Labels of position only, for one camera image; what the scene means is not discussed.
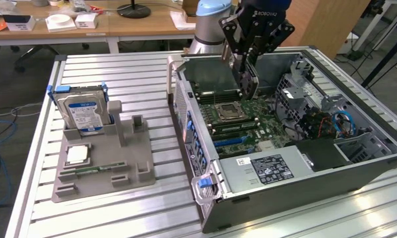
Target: office chair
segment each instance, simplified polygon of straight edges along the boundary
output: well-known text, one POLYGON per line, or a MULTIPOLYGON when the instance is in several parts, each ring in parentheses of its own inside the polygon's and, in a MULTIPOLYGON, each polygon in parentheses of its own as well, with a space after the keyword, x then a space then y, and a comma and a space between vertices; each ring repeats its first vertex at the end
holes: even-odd
MULTIPOLYGON (((84 50, 89 49, 89 44, 83 43, 83 48, 84 50)), ((59 55, 60 53, 49 46, 49 45, 36 45, 33 48, 29 49, 29 51, 27 51, 27 53, 24 53, 21 55, 21 57, 19 57, 19 59, 15 61, 15 71, 19 73, 24 73, 25 72, 25 67, 21 66, 21 63, 31 57, 33 56, 35 53, 37 53, 41 49, 49 50, 53 55, 59 55)), ((13 52, 19 52, 20 51, 20 47, 19 46, 11 46, 11 50, 13 52)))

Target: blue pcie slot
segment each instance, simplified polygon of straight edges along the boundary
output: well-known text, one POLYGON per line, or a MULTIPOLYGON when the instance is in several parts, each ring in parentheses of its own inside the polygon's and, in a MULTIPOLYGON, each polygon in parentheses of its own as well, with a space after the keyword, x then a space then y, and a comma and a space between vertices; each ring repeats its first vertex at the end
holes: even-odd
POLYGON ((215 142, 213 145, 215 145, 215 147, 220 147, 220 146, 227 146, 227 145, 241 144, 245 142, 245 140, 247 140, 247 136, 243 136, 241 138, 237 138, 237 139, 215 142))

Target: chair wheel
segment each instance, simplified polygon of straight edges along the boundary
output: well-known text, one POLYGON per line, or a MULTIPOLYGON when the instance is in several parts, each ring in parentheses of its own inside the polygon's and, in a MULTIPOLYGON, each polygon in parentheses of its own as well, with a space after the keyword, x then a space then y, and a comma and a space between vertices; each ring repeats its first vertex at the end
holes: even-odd
POLYGON ((25 72, 25 67, 23 67, 23 66, 15 66, 15 71, 17 73, 24 73, 25 72))
POLYGON ((19 47, 19 46, 11 46, 11 50, 12 50, 13 52, 19 52, 19 51, 20 51, 20 47, 19 47))

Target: hard drive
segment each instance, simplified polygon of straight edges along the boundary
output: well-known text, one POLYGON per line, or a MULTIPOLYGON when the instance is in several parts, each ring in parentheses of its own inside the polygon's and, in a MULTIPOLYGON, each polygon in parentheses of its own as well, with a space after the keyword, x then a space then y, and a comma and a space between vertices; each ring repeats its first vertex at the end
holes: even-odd
POLYGON ((59 86, 49 95, 67 129, 79 129, 83 136, 104 133, 103 126, 112 123, 107 111, 105 84, 91 87, 59 86))

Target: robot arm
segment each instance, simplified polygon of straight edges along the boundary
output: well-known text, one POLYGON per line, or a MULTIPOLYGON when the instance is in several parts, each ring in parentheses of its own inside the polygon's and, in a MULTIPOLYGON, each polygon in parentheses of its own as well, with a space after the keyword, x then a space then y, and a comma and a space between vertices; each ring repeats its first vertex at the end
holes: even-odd
POLYGON ((232 60, 232 73, 243 95, 251 99, 259 80, 257 57, 272 52, 295 31, 285 20, 292 0, 243 0, 231 17, 220 19, 225 34, 223 60, 232 60))

